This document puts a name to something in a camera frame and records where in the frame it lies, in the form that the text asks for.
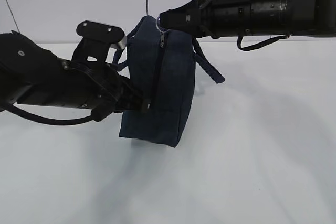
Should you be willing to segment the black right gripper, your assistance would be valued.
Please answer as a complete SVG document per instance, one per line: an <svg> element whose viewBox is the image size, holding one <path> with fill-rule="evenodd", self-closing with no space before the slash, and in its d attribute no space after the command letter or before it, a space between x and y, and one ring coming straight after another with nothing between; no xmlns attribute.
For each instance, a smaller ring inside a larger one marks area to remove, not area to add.
<svg viewBox="0 0 336 224"><path fill-rule="evenodd" d="M193 37L236 37L249 27L252 0L191 0L159 15L164 29Z"/></svg>

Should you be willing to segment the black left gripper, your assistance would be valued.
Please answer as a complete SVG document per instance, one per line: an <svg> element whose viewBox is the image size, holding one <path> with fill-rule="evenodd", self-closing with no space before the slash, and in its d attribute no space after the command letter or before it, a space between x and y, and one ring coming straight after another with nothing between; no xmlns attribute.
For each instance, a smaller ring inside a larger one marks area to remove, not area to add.
<svg viewBox="0 0 336 224"><path fill-rule="evenodd" d="M98 89L99 105L91 110L91 118L100 122L112 113L124 111L147 112L151 100L144 97L129 78L121 76L114 67L95 61L63 61L65 70L79 72Z"/></svg>

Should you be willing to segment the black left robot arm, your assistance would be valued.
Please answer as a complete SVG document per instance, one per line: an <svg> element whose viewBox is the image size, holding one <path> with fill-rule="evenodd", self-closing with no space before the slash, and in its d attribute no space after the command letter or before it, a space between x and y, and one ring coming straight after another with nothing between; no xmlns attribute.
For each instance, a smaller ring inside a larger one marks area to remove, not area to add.
<svg viewBox="0 0 336 224"><path fill-rule="evenodd" d="M145 111L149 102L119 66L106 62L108 49L89 61L89 44L80 42L71 60L58 58L18 32L1 34L1 110L21 118L56 126L100 122L112 113ZM87 109L77 119L50 119L20 105Z"/></svg>

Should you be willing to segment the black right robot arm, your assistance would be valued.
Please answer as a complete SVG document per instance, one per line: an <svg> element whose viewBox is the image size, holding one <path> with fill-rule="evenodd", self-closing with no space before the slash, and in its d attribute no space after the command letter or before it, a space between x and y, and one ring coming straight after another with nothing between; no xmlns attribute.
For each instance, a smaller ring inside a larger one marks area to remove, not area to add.
<svg viewBox="0 0 336 224"><path fill-rule="evenodd" d="M191 0L159 16L194 37L335 37L335 0Z"/></svg>

